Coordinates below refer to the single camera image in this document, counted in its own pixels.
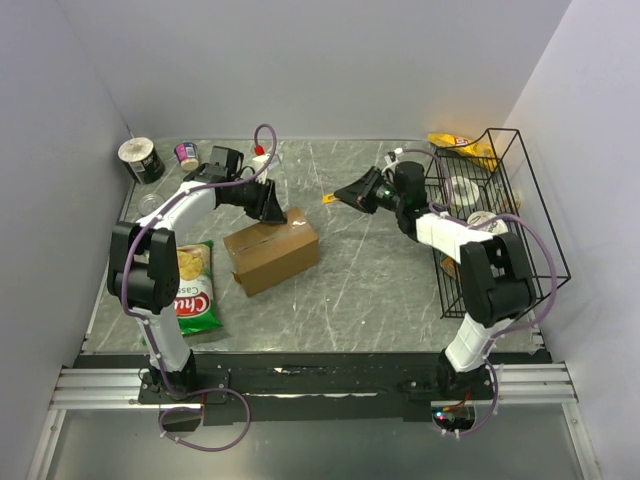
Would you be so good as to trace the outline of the yellow utility knife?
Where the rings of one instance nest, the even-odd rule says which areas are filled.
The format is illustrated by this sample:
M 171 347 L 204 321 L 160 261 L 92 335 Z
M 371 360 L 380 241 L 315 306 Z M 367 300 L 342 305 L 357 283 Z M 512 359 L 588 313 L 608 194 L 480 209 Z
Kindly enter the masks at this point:
M 334 193 L 329 193 L 323 196 L 322 198 L 322 204 L 323 205 L 329 205 L 329 204 L 333 204 L 339 201 L 339 198 L 335 196 Z

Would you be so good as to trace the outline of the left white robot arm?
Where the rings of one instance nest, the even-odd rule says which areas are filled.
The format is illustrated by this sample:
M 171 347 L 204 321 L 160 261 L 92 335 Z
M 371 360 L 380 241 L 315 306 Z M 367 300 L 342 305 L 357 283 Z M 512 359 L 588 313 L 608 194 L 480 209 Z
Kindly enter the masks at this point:
M 108 291 L 136 319 L 149 350 L 152 381 L 174 401 L 188 401 L 198 389 L 194 354 L 174 307 L 180 283 L 177 236 L 221 205 L 240 207 L 261 223 L 284 224 L 275 181 L 266 176 L 275 157 L 272 148 L 254 174 L 243 177 L 244 155 L 215 146 L 210 161 L 189 172 L 153 213 L 121 221 L 112 230 Z

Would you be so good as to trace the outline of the brown cardboard express box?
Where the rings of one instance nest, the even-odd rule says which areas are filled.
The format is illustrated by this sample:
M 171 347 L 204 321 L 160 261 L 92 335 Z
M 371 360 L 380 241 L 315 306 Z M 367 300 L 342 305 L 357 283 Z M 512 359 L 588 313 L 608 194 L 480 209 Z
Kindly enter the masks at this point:
M 281 225 L 255 223 L 223 239 L 233 277 L 255 296 L 319 262 L 319 235 L 299 207 L 286 211 Z

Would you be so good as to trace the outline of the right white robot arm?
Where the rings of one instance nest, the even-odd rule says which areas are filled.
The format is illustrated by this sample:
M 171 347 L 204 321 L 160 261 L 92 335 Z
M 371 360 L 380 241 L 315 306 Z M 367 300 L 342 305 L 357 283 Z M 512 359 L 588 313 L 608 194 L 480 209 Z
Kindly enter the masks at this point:
M 466 312 L 454 339 L 439 356 L 437 386 L 461 397 L 478 381 L 491 345 L 535 300 L 532 269 L 520 237 L 473 229 L 429 202 L 424 167 L 399 162 L 391 174 L 370 168 L 333 197 L 367 214 L 383 208 L 395 214 L 412 240 L 458 265 Z

